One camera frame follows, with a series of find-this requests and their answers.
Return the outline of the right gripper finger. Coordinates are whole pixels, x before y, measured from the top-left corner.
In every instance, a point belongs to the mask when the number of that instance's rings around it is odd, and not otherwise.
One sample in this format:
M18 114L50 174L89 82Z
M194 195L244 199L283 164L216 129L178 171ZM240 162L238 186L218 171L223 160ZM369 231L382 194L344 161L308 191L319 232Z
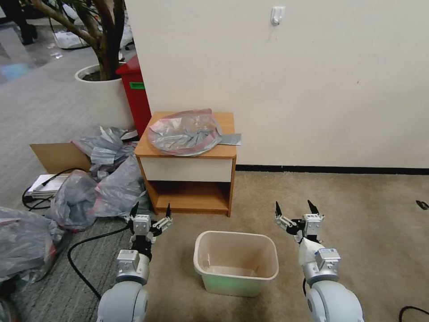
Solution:
M307 201L310 208L310 214L307 214L307 221L309 222L322 222L324 220L324 215L321 214L318 208L310 201Z
M275 222L287 232L296 231L296 222L283 216L278 201L275 203Z

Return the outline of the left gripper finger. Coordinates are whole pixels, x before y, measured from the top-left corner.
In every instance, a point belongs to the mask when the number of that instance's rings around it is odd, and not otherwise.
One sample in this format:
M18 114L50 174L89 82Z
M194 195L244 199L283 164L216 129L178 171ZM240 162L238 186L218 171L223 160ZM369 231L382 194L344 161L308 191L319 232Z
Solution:
M165 231L170 225L172 224L172 215L171 215L171 208L170 204L168 204L165 217L163 217L161 220L157 221L151 226L152 232L163 232Z
M129 224L130 222L134 221L138 208L139 208L139 203L136 202L136 204L132 207L130 213L125 217L126 223Z

